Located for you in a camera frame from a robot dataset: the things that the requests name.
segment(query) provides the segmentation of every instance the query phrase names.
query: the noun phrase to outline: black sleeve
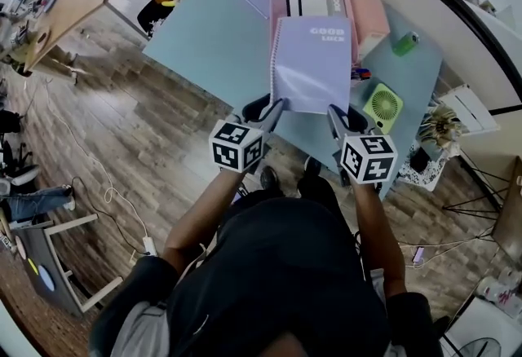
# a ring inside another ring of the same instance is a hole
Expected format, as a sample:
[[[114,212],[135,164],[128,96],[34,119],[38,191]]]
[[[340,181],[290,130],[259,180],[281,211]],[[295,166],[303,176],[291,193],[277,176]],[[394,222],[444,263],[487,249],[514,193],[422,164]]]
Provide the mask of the black sleeve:
[[[89,336],[89,356],[109,357],[132,308],[140,302],[155,305],[165,301],[178,279],[177,271],[162,258],[150,256],[138,260],[117,296],[93,323]]]
[[[420,293],[401,293],[386,300],[391,342],[408,357],[442,357],[430,306]]]

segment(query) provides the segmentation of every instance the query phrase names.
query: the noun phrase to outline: black shirt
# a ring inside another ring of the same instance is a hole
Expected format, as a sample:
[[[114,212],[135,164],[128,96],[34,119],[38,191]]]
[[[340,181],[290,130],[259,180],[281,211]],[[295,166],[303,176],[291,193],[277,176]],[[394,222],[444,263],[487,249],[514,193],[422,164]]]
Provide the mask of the black shirt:
[[[170,356],[258,355],[285,332],[309,356],[383,356],[392,340],[409,357],[442,355],[426,298],[403,293],[385,308],[347,228],[313,201],[264,201],[231,218],[176,286],[160,258],[139,260],[129,279],[135,303],[166,301]]]

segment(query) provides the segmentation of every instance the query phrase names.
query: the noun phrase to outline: electric fan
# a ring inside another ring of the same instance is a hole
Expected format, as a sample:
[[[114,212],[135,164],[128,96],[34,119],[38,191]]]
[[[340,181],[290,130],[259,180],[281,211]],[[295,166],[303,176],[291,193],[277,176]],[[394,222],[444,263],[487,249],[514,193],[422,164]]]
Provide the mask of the electric fan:
[[[383,134],[388,134],[402,109],[403,102],[387,86],[379,83],[366,102],[364,111],[374,119]]]

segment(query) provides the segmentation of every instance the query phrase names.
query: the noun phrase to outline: wooden floor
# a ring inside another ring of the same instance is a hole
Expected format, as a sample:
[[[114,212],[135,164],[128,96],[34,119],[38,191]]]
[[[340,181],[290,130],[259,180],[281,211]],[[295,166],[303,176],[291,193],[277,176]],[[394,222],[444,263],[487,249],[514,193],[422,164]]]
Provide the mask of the wooden floor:
[[[7,68],[2,70],[8,80],[11,110],[25,113],[34,95],[21,138],[42,167],[40,187],[70,183],[75,176],[86,184],[86,189],[78,181],[74,185],[76,211],[60,209],[50,216],[62,223],[92,213],[87,190],[97,208],[116,217],[135,248],[143,248],[144,230],[129,205],[119,196],[105,204],[108,179],[85,150],[104,165],[114,187],[135,205],[161,251],[173,223],[217,173],[210,163],[207,138],[230,107],[142,55],[138,42],[104,20],[92,20],[85,29],[74,32],[68,46],[80,53],[77,66],[86,72],[76,86],[38,74],[25,80]],[[57,116],[70,126],[74,137]],[[266,162],[280,175],[285,193],[296,196],[295,185],[306,155],[277,138],[271,145]],[[334,175],[324,176],[334,186],[344,216],[355,230],[353,195],[337,184]],[[246,185],[249,189],[259,186],[257,178],[248,178]],[[491,221],[441,210],[443,205],[479,195],[458,161],[452,160],[433,193],[397,183],[384,204],[398,240],[440,244],[470,239],[492,226]],[[476,202],[470,209],[482,205]],[[131,270],[133,248],[106,216],[55,236],[55,244],[60,258],[91,293]],[[454,246],[427,248],[425,259]],[[403,251],[410,264],[412,249]],[[48,355],[86,355],[89,327],[98,311],[76,320],[51,308],[33,292],[20,257],[13,258],[2,249],[0,260],[2,300],[22,328]],[[495,274],[507,264],[496,244],[473,240],[423,268],[409,268],[407,285],[428,297],[432,314],[438,318],[454,314],[483,275]]]

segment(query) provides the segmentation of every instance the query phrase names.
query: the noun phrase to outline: black bag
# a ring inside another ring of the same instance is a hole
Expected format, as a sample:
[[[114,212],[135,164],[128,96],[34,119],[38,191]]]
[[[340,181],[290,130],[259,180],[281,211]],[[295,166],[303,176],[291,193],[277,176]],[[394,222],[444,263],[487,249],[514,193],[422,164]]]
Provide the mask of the black bag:
[[[0,134],[20,132],[20,115],[9,111],[0,111]]]

